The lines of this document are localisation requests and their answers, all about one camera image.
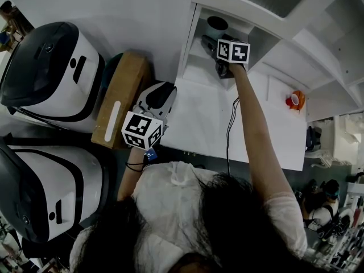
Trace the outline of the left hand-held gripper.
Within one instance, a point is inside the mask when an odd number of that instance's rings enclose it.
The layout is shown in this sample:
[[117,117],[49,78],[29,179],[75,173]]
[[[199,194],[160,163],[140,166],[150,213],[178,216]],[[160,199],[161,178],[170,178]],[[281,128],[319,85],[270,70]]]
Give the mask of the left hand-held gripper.
[[164,135],[167,115],[176,99],[173,83],[160,82],[144,90],[138,104],[128,111],[122,126],[124,141],[129,146],[148,151]]

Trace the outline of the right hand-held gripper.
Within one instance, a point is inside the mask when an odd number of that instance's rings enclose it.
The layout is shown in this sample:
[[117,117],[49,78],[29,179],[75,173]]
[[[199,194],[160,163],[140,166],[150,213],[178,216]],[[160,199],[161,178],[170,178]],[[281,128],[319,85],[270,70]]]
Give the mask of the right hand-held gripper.
[[217,41],[210,36],[201,37],[201,45],[206,53],[216,61],[216,71],[220,79],[232,78],[229,64],[247,65],[250,58],[249,43],[243,43],[238,38],[223,34]]

